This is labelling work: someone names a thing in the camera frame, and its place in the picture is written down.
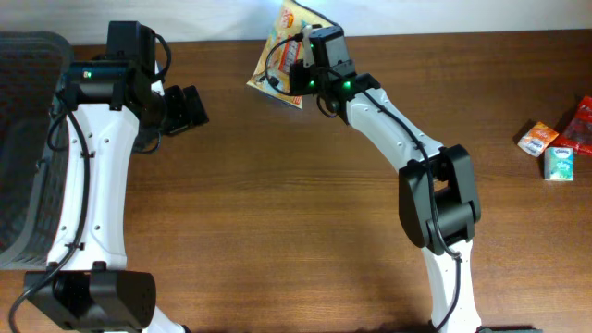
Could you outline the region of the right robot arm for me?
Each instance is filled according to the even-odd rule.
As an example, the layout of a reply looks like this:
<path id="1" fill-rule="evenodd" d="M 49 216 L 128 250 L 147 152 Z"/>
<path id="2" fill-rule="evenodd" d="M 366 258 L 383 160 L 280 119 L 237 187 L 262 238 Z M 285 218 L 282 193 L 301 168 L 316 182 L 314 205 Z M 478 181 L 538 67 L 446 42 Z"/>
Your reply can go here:
<path id="1" fill-rule="evenodd" d="M 290 66 L 290 93 L 314 94 L 332 117 L 361 132 L 398 175 L 399 220 L 424 256 L 437 332 L 476 332 L 471 275 L 475 224 L 481 217 L 471 157 L 419 130 L 380 83 L 359 74 L 338 26 L 307 25 L 296 37 L 304 56 Z"/>

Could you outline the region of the orange tissue pack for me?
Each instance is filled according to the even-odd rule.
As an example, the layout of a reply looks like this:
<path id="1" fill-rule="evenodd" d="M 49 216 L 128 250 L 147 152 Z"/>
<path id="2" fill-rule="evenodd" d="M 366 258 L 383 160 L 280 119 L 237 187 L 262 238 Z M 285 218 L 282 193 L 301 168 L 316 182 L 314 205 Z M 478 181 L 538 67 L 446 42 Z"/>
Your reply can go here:
<path id="1" fill-rule="evenodd" d="M 519 131 L 517 146 L 533 157 L 540 157 L 558 137 L 559 133 L 544 123 L 527 121 Z"/>

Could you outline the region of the red snack packet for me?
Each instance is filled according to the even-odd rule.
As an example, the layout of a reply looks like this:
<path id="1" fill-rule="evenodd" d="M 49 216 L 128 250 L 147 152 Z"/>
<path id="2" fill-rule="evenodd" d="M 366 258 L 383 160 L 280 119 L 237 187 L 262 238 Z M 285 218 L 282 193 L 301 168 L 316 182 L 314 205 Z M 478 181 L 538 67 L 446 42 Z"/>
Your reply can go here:
<path id="1" fill-rule="evenodd" d="M 554 146 L 572 148 L 576 154 L 591 155 L 591 97 L 585 96 L 577 106 L 565 130 Z"/>

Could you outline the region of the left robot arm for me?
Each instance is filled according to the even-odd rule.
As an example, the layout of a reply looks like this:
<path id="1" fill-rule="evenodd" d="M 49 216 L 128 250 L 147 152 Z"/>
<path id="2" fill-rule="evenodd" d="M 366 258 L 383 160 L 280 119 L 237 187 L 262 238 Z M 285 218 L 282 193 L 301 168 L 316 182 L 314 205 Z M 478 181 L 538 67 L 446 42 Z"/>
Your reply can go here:
<path id="1" fill-rule="evenodd" d="M 64 330 L 184 330 L 157 307 L 154 277 L 128 270 L 123 228 L 130 157 L 208 120 L 196 88 L 164 86 L 164 44 L 137 21 L 113 21 L 105 52 L 72 63 L 56 93 L 68 127 L 62 208 L 46 268 L 25 275 L 21 300 Z"/>

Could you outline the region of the teal tissue pack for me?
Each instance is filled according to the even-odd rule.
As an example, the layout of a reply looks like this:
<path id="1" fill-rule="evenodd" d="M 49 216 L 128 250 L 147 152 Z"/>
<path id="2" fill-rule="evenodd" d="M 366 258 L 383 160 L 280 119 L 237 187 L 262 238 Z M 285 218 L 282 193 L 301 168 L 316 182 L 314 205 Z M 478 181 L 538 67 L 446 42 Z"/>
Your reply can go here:
<path id="1" fill-rule="evenodd" d="M 574 180 L 574 150 L 549 147 L 544 157 L 544 178 L 550 181 Z"/>

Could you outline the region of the large yellow snack bag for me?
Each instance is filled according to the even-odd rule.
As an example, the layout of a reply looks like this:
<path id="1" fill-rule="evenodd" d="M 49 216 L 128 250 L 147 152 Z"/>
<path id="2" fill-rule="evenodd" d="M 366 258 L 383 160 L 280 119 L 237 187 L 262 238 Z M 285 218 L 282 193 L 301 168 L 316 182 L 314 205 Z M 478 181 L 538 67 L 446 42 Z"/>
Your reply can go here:
<path id="1" fill-rule="evenodd" d="M 249 87 L 280 102 L 302 108 L 301 96 L 289 96 L 290 66 L 303 60 L 302 43 L 294 39 L 306 25 L 333 26 L 330 18 L 294 0 L 284 0 L 265 42 L 265 48 L 247 81 Z"/>

